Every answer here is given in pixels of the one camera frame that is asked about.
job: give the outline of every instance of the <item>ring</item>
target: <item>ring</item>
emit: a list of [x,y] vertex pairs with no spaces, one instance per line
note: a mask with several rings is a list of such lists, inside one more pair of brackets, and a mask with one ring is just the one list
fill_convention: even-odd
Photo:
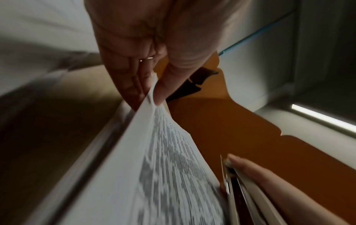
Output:
[[[153,59],[153,57],[148,57],[148,58],[145,58],[145,59]],[[140,59],[140,62],[142,62],[143,59]]]

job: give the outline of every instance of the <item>silver ring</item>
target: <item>silver ring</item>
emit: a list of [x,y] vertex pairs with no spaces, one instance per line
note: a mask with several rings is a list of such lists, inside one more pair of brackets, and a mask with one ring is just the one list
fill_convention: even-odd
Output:
[[[148,58],[145,58],[145,59],[153,59],[153,57],[148,57]],[[143,59],[140,59],[140,62],[142,62]]]

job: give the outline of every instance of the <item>led light strip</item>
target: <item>led light strip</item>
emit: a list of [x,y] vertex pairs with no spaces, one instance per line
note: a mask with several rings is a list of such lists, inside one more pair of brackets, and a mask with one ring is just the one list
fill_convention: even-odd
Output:
[[341,120],[338,120],[338,119],[323,115],[321,113],[314,112],[314,111],[312,111],[310,109],[306,109],[306,108],[303,108],[303,107],[295,105],[295,104],[292,104],[292,109],[295,110],[295,111],[307,114],[307,115],[312,116],[314,118],[320,119],[320,120],[325,121],[327,123],[333,124],[335,126],[338,126],[338,127],[341,127],[341,128],[344,128],[346,130],[349,130],[351,132],[356,133],[356,126],[355,125],[352,125],[352,124],[343,122]]

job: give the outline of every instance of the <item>hand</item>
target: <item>hand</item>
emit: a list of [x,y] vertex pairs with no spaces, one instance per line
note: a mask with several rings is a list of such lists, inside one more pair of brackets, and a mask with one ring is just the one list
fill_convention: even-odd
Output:
[[288,224],[348,224],[270,170],[231,154],[228,155],[228,159],[235,168],[249,176],[266,192],[267,196],[282,210]]
[[158,60],[168,54],[154,90],[156,105],[216,51],[248,1],[86,0],[85,6],[102,61],[122,97],[137,110]]

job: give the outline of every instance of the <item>skin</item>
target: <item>skin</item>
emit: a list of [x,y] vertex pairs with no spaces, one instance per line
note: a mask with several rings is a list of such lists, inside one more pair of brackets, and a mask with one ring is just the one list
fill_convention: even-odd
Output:
[[85,7],[106,69],[137,110],[152,86],[151,71],[158,60],[168,55],[169,64],[154,89],[156,105],[216,51],[248,2],[85,0]]
[[282,211],[291,225],[349,225],[301,190],[268,169],[229,154],[231,164],[249,176]]

